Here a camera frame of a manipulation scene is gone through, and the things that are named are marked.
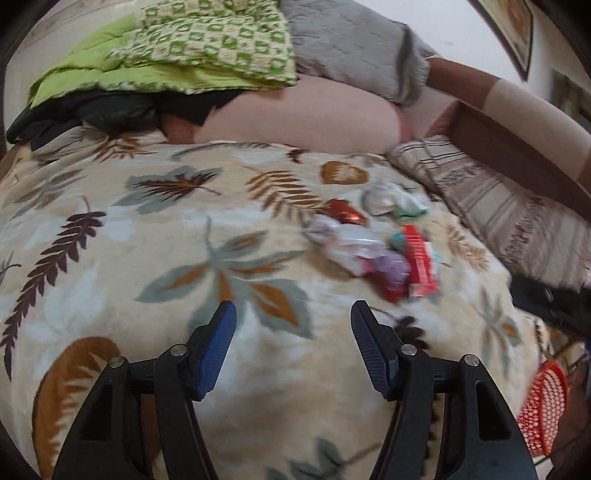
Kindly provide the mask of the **green checkered quilt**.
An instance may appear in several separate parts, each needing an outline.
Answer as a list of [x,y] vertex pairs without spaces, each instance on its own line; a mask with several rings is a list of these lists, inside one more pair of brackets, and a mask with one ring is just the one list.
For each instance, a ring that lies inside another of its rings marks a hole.
[[33,83],[28,104],[93,89],[200,94],[295,83],[276,1],[160,1],[87,36]]

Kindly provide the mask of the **red plastic mesh basket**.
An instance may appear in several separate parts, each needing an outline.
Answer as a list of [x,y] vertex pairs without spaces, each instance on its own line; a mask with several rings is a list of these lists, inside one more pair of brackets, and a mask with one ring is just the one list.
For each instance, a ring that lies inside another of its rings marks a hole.
[[557,362],[546,361],[536,374],[517,417],[532,457],[551,453],[559,421],[567,408],[567,397],[568,384],[564,371]]

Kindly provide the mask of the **red snack wrapper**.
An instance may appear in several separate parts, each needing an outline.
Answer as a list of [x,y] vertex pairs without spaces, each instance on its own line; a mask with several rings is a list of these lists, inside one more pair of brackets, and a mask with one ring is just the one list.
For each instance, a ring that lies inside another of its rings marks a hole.
[[403,225],[405,256],[410,265],[409,295],[426,297],[439,290],[434,273],[434,260],[422,232],[414,225]]

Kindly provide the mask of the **brown padded headboard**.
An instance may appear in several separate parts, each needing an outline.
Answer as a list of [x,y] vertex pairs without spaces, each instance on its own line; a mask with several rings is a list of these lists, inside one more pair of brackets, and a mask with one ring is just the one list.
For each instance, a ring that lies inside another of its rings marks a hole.
[[521,186],[590,218],[590,134],[546,100],[492,74],[433,58],[405,110],[417,138],[445,135]]

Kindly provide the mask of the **pink bolster cushion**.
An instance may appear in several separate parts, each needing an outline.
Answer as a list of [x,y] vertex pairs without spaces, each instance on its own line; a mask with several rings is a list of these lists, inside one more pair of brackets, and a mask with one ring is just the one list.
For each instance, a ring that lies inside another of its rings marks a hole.
[[242,93],[192,133],[196,143],[276,143],[331,154],[383,154],[412,138],[412,126],[397,105],[311,76],[286,89]]

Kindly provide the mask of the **black jacket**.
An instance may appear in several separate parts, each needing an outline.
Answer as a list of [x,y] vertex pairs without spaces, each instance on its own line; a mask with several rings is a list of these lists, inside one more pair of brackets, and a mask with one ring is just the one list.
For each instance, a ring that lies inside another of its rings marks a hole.
[[199,94],[74,91],[36,107],[26,107],[8,128],[6,138],[11,144],[28,142],[32,150],[38,150],[66,131],[83,125],[109,137],[157,129],[165,115],[201,126],[212,110],[225,106],[240,94],[242,90]]

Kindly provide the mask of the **leaf pattern fleece blanket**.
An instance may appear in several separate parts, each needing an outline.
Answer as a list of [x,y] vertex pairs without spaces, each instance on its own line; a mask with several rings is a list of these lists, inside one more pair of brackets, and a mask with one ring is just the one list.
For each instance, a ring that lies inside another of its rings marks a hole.
[[158,356],[235,304],[221,375],[197,404],[222,479],[365,479],[393,405],[349,326],[377,320],[432,356],[477,355],[513,412],[539,369],[542,322],[502,263],[444,205],[418,225],[438,289],[388,302],[304,235],[322,208],[363,214],[381,183],[422,187],[374,154],[167,143],[160,133],[10,155],[1,181],[1,420],[42,478],[107,362]]

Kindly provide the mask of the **grey quilted pillow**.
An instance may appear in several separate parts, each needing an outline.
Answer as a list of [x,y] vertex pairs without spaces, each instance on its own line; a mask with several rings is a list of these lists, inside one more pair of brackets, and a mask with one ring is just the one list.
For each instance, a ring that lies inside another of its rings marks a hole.
[[297,71],[379,95],[403,108],[417,101],[436,52],[410,26],[356,1],[280,2]]

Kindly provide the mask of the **framed wall picture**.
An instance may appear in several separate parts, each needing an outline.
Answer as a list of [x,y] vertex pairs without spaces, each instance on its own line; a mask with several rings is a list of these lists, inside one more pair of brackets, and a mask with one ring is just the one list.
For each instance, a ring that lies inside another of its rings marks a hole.
[[471,4],[501,41],[520,78],[527,81],[530,72],[534,16],[523,0],[475,0]]

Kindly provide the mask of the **striped beige pillow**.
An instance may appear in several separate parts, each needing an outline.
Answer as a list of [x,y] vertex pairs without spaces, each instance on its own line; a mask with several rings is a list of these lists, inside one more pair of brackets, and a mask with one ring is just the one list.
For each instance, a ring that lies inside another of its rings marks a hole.
[[443,199],[513,274],[590,286],[590,223],[486,167],[444,135],[394,146],[387,159]]

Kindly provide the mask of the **shiny red candy wrapper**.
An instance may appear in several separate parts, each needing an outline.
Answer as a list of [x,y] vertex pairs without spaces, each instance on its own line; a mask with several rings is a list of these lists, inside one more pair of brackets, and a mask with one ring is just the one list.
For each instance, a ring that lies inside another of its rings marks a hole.
[[342,224],[367,225],[367,218],[361,212],[349,205],[349,202],[342,199],[331,199],[325,203],[322,210],[325,215],[338,220]]

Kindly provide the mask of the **white knitted glove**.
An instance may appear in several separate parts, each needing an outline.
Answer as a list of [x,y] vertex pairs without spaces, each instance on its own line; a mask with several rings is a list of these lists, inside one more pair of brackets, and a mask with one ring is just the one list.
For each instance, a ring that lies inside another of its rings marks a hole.
[[424,196],[390,181],[377,181],[363,193],[363,207],[372,216],[419,218],[426,215],[429,202]]

